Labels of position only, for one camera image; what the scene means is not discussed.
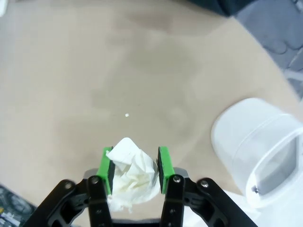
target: screw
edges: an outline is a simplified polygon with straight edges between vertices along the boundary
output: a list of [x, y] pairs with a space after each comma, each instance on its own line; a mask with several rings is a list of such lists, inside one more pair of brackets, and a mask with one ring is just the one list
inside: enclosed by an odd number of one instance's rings
[[65, 183], [65, 189], [70, 189], [72, 187], [71, 182], [66, 182]]
[[99, 178], [96, 177], [96, 176], [94, 176], [94, 177], [91, 179], [91, 182], [92, 182], [93, 184], [98, 183], [98, 181], [99, 181]]
[[202, 185], [202, 187], [207, 188], [208, 187], [208, 182], [203, 180], [203, 181], [201, 181], [201, 185]]
[[173, 180], [176, 183], [179, 183], [181, 181], [180, 177], [178, 177], [178, 176], [174, 176]]
[[251, 189], [255, 194], [259, 193], [259, 189], [256, 186], [253, 186]]

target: beige floor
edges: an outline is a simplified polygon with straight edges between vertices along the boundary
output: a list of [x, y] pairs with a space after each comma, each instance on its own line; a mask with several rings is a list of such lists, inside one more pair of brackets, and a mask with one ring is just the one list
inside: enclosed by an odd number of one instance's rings
[[[238, 192], [210, 129], [253, 96], [302, 119], [279, 69], [233, 18], [170, 0], [12, 2], [0, 19], [0, 182], [39, 204], [130, 137], [152, 157], [168, 146], [192, 179]], [[161, 199], [115, 217], [156, 217]]]

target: crumpled tissue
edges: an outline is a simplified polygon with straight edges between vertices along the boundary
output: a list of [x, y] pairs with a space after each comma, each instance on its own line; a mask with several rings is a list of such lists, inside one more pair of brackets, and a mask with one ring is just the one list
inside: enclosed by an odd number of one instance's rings
[[132, 210], [133, 204], [147, 202], [160, 191], [159, 172], [154, 161], [130, 138], [122, 139], [107, 157], [116, 165], [110, 211]]

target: green gripper pad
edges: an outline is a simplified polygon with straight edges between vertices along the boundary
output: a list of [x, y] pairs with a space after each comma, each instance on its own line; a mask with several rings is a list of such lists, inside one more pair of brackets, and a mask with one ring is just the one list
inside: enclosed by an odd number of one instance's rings
[[165, 194], [169, 177], [175, 174], [175, 170], [171, 163], [169, 150], [167, 147], [158, 148], [157, 164], [158, 164], [158, 170], [159, 170], [161, 193]]
[[106, 186], [107, 195], [111, 195], [113, 191], [113, 179], [115, 174], [115, 164], [110, 160], [106, 153], [110, 152], [113, 147], [103, 148], [102, 159], [97, 175], [101, 177]]

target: paper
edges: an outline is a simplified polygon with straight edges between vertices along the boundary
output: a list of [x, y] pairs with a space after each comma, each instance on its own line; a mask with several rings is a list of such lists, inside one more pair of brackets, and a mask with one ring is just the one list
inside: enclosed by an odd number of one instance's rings
[[107, 198], [110, 211], [131, 211], [133, 204], [149, 201], [159, 193], [156, 164], [130, 138], [122, 139], [107, 157], [116, 165], [113, 192]]

